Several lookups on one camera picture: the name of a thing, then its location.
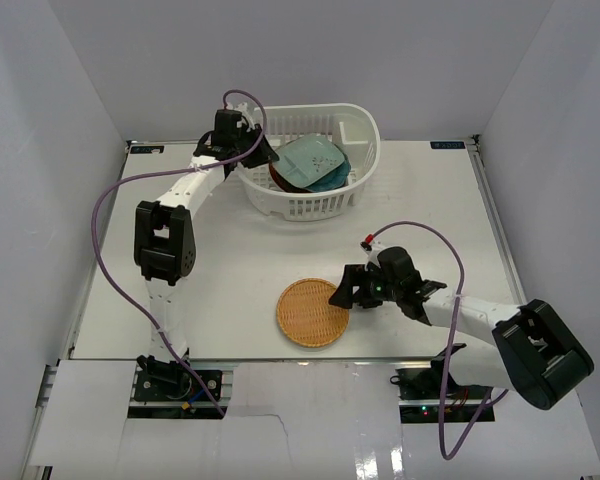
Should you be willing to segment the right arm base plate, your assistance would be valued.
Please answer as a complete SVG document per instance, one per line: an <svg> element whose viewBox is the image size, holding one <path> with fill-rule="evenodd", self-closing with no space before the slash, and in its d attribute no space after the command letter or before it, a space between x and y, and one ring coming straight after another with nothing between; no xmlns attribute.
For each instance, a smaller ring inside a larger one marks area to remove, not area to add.
<svg viewBox="0 0 600 480"><path fill-rule="evenodd" d="M441 388L441 374L434 369L404 368L397 369L390 377L390 383L397 386L402 400L437 399ZM487 388L483 386L460 386L449 378L446 398L450 401L477 400L484 396Z"/></svg>

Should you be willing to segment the teal scalloped round plate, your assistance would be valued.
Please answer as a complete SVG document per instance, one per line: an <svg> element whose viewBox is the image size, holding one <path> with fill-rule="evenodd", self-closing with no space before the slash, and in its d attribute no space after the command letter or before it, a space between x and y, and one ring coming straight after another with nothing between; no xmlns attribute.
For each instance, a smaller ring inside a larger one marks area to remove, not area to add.
<svg viewBox="0 0 600 480"><path fill-rule="evenodd" d="M306 189L310 193L320 193L341 188L346 185L350 171L351 164L348 158L345 157L342 164L313 184L307 186Z"/></svg>

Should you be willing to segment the brown rimmed beige round plate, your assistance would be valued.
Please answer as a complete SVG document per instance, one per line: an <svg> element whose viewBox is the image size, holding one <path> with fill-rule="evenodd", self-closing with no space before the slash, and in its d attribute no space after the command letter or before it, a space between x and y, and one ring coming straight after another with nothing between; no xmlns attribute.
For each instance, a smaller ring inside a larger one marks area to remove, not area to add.
<svg viewBox="0 0 600 480"><path fill-rule="evenodd" d="M269 163L268 164L268 170L269 170L269 174L271 176L271 179L273 180L273 182L275 183L275 185L282 191L287 192L287 193L295 193L295 194L308 194L309 191L303 188L298 188L292 184L290 184L288 181L286 181L284 178L282 178L277 170L274 168L274 164L273 163Z"/></svg>

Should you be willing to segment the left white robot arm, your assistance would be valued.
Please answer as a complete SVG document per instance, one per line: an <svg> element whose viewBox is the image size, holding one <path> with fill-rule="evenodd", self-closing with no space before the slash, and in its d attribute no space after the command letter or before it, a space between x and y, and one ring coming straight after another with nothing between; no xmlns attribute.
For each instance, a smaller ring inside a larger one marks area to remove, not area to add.
<svg viewBox="0 0 600 480"><path fill-rule="evenodd" d="M177 304L196 256L193 217L213 190L238 164L255 168L277 159L244 104L219 109L214 127L198 141L189 165L178 180L154 201L135 210L135 264L145 280L151 322L151 349L137 363L168 398L179 399L191 387L191 374L180 362L188 350Z"/></svg>

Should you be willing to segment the woven bamboo round tray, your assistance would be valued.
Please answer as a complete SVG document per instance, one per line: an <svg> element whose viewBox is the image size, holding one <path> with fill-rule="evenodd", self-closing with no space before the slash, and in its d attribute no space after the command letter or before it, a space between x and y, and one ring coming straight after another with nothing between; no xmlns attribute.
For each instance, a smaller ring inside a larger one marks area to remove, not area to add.
<svg viewBox="0 0 600 480"><path fill-rule="evenodd" d="M276 305L276 320L286 338L312 349L338 340L349 325L349 311L329 303L335 291L334 284L319 278L289 285Z"/></svg>

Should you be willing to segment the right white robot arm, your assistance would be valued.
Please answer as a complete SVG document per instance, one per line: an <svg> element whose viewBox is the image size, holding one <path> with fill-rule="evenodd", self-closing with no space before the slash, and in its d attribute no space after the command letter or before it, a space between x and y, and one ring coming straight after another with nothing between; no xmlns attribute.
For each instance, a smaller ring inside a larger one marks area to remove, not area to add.
<svg viewBox="0 0 600 480"><path fill-rule="evenodd" d="M370 246L364 264L347 264L330 297L332 306L377 308L394 303L407 318L481 341L452 346L451 357L432 360L433 390L452 399L467 386L510 390L549 410L594 371L592 357L545 301L525 305L461 296L421 276L399 246Z"/></svg>

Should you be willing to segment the light green divided square plate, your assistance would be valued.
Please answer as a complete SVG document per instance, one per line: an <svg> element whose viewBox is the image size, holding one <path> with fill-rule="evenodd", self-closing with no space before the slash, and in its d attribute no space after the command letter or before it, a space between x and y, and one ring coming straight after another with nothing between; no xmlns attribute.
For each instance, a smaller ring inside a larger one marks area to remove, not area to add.
<svg viewBox="0 0 600 480"><path fill-rule="evenodd" d="M273 162L276 173L294 187L305 189L345 163L346 156L326 136L309 134L280 147Z"/></svg>

